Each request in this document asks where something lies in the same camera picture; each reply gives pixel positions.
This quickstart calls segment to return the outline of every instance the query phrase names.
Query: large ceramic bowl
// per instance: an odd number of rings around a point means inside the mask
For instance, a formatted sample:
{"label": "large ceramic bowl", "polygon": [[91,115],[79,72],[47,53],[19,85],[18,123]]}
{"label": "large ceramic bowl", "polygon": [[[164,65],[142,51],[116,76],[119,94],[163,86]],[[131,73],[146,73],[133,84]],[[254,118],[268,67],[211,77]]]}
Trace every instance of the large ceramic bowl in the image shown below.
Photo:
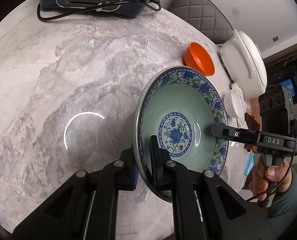
{"label": "large ceramic bowl", "polygon": [[223,103],[194,69],[169,67],[146,85],[136,108],[133,148],[139,172],[157,196],[172,201],[170,192],[157,192],[151,185],[150,136],[157,135],[159,146],[189,170],[220,174],[228,142],[210,134],[214,123],[227,125]]}

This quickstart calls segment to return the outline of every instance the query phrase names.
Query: orange bowl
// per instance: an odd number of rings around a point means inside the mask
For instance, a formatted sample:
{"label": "orange bowl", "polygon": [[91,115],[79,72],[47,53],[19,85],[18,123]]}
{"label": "orange bowl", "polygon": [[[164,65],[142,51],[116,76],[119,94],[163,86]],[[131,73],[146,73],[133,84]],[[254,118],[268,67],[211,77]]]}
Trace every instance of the orange bowl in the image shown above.
{"label": "orange bowl", "polygon": [[204,76],[213,76],[214,63],[207,51],[198,43],[191,42],[184,53],[185,65],[194,68]]}

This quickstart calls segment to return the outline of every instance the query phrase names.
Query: marble table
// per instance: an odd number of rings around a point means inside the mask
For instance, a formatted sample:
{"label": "marble table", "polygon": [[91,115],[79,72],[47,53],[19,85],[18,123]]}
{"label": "marble table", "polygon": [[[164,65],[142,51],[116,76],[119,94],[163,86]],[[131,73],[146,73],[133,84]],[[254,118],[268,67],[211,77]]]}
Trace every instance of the marble table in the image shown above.
{"label": "marble table", "polygon": [[[25,1],[0,23],[0,223],[10,232],[74,172],[99,170],[131,146],[142,89],[163,68],[182,65],[191,41],[211,55],[209,80],[222,98],[231,83],[217,46],[168,11],[43,23],[37,4]],[[73,119],[84,112],[98,115]],[[243,145],[230,147],[221,176],[236,191],[247,157]],[[172,205],[140,177],[135,192],[120,192],[117,239],[162,239],[173,230]]]}

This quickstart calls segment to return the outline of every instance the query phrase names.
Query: cooker handle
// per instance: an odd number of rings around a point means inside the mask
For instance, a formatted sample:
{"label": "cooker handle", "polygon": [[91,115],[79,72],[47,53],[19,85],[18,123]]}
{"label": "cooker handle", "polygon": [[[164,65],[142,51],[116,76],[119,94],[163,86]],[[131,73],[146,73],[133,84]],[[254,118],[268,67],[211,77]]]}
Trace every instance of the cooker handle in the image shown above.
{"label": "cooker handle", "polygon": [[244,41],[242,40],[241,36],[239,35],[239,33],[236,29],[233,30],[233,36],[240,47],[242,57],[244,58],[244,62],[246,63],[246,66],[249,70],[249,77],[254,78],[255,77],[255,69],[253,66],[251,55],[247,52],[248,51],[247,47],[245,46]]}

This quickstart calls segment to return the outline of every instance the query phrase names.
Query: hand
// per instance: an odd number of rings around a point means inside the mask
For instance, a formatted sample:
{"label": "hand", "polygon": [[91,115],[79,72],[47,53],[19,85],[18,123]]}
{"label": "hand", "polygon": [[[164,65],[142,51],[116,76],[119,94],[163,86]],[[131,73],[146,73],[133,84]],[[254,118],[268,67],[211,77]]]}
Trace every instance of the hand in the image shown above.
{"label": "hand", "polygon": [[[261,193],[268,188],[268,180],[280,182],[284,177],[289,164],[284,160],[283,166],[270,166],[267,169],[264,166],[262,155],[257,160],[256,165],[252,168],[253,179],[249,184],[249,188],[253,195]],[[278,192],[285,192],[290,187],[292,181],[292,172],[289,171],[288,175],[282,181],[281,185],[278,187]],[[263,201],[266,198],[266,194],[259,196],[258,200]]]}

